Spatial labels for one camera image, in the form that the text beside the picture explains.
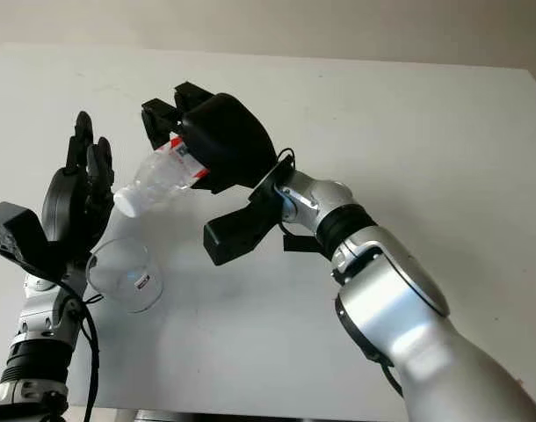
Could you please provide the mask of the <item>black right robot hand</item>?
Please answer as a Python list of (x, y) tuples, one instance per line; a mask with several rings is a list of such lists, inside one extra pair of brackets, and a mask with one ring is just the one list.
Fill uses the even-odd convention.
[(267, 131), (237, 98), (184, 82), (174, 99), (174, 105), (158, 98), (143, 103), (141, 118), (153, 149), (174, 133), (206, 167), (194, 189), (217, 194), (232, 186), (254, 188), (276, 165)]

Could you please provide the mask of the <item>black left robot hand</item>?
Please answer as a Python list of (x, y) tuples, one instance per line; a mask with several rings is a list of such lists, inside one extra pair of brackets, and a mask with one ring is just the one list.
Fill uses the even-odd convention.
[(104, 137), (94, 139), (91, 117), (81, 111), (66, 163), (54, 174), (42, 207), (50, 280), (61, 278), (71, 266), (85, 268), (111, 216), (113, 181), (111, 145)]

